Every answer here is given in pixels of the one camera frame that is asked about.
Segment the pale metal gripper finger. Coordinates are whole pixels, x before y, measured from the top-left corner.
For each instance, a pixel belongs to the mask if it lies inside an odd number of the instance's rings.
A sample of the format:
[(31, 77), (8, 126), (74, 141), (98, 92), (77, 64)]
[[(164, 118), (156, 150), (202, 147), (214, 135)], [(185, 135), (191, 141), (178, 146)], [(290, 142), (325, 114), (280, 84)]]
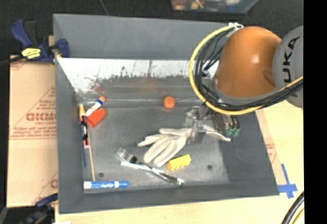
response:
[(193, 106), (189, 111), (185, 113), (184, 126), (190, 128), (196, 122), (199, 122), (203, 119), (202, 108), (200, 106)]
[(203, 122), (195, 122), (192, 126), (191, 143), (202, 143), (205, 135)]

